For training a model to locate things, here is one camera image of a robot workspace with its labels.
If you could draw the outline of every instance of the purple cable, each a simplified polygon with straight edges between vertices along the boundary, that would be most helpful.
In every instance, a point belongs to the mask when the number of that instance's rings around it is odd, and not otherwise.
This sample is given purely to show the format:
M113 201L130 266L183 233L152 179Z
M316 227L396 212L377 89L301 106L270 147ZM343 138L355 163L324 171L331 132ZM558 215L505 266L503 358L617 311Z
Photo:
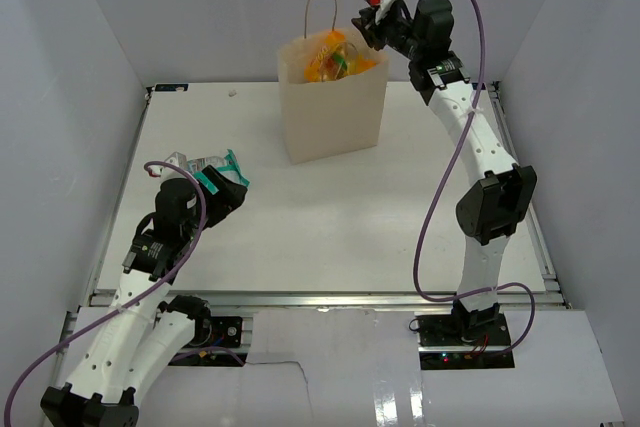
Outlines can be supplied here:
M209 347L204 347L202 349L190 350L189 352L185 352L184 354L178 354L173 359L171 359L171 362L177 362L179 360L186 359L187 357L191 357L192 355L198 355L200 354L200 352L225 352L229 354L231 357L233 357L233 359L236 362L238 362L240 365L244 365L246 363L244 360L238 357L235 354L235 352L233 352L232 350L227 349L226 347L220 347L217 345L210 345Z
M146 171L149 171L149 168L151 166L153 166L153 165L158 165L160 167L167 167L169 169L173 169L176 172L178 172L179 174L183 175L189 182L191 182L193 184L193 186L196 189L196 193L198 194L198 199L200 200L200 205L201 205L200 222L198 223L198 228L197 228L196 233L195 233L195 235L193 237L193 241L191 242L191 245L189 246L189 249L184 254L184 256L176 263L175 267L173 267L173 269L171 269L169 272L167 272L167 275L162 277L152 287L148 288L143 293L141 293L137 297L134 297L129 302L124 304L122 306L122 309L128 309L132 305L135 305L137 302L140 302L142 299L144 299L148 295L150 295L153 292L155 292L156 290L158 290L162 284L165 284L165 283L169 282L176 275L178 275L178 272L180 271L182 266L185 264L185 262L187 260L189 260L189 257L191 256L191 254L193 253L194 249L196 248L196 245L198 244L198 241L200 240L200 235L202 235L202 231L204 230L204 226L205 226L205 224L207 222L207 218L206 218L206 211L207 211L206 205L207 204L206 204L206 200L204 198L204 193L202 192L202 189L200 188L200 185L198 184L198 181L196 179L194 179L193 176L191 174L189 174L187 171L181 169L180 167L176 167L175 165L170 164L168 162L160 162L160 161L147 162L146 164L144 164L144 169ZM7 401L6 401L5 405L4 405L4 426L5 427L11 427L11 408L13 407L13 402L14 402L14 400L16 398L16 394L18 393L18 390L20 389L20 387L22 386L24 381L27 379L27 377L29 377L31 372L33 372L36 369L36 367L38 367L40 364L42 364L42 362L47 360L49 357L51 357L53 354L58 352L60 349L68 346L71 342L73 342L77 338L82 337L87 332L91 332L96 327L98 327L98 326L104 324L105 322L113 319L115 316L117 316L122 311L122 309L115 309L115 310L109 312L108 314L106 314L104 317L101 317L98 320L96 320L95 322L87 325L85 328L79 330L78 332L73 333L72 335L67 337L65 340L63 340L62 342L57 344L56 346L54 346L54 347L50 348L49 350L47 350L44 354L42 354L40 357L38 357L29 367L27 367L26 370L20 375L20 377L18 377L18 380L16 380L16 383L13 384L13 387L11 388L11 391L9 392L9 395L7 396Z
M453 171L453 167L456 164L458 157L460 156L460 152L462 152L462 147L464 145L464 142L467 139L469 130L471 130L471 123L473 122L473 118L475 117L475 109L477 108L478 102L480 101L480 93L482 92L482 87L484 85L484 71L485 71L485 60L486 60L486 41L485 41L485 35L484 35L484 23L482 21L482 14L480 13L480 6L478 5L478 1L477 0L470 0L470 1L471 1L471 4L473 5L473 10L475 11L475 14L476 14L476 20L478 21L478 32L480 34L480 71L478 73L478 87L476 88L475 95L473 96L473 100L471 102L471 108L473 110L469 113L467 122L464 128L462 129L460 140L458 140L458 143L456 144L456 148L453 152L453 155L451 156L451 160L449 160L449 164L447 165L447 168L444 171L444 175L442 176L442 179L440 180L440 183L436 188L436 193L434 194L433 199L431 200L431 205L429 205L429 210L427 211L427 215L422 224L422 228L420 229L420 235L418 236L418 244L416 246L416 253L413 259L413 285L418 295L420 295L420 297L422 297L423 299L429 302L453 302L455 300L464 299L466 297L471 297L472 295L482 294L485 292L491 292L493 290L493 288L491 287L484 287L481 289L475 289L469 292L464 292L462 294L456 294L449 297L432 297L430 295L427 295L420 288L420 279L418 275L419 269L420 269L420 254L422 252L422 245L424 244L424 238L427 234L427 228L431 223L431 219L436 210L436 206L438 205L438 201L442 196L444 187L447 184L447 181L449 180L449 176ZM508 352L511 352L514 348L516 348L518 345L522 343L525 337L529 334L531 327L533 326L533 320L535 318L535 312L536 312L536 303L535 303L535 297L533 296L533 292L531 292L531 289L529 289L529 287L527 287L526 285L520 282L509 282L507 284L496 287L495 290L500 291L500 290L508 289L509 287L519 287L523 289L527 293L527 295L529 295L529 299L531 300L531 315L529 316L529 322L527 323L527 326L525 327L522 335L518 338L518 340L516 340L513 344L511 344L506 349L501 350L499 352L492 353L492 355L501 355L501 354L506 354Z

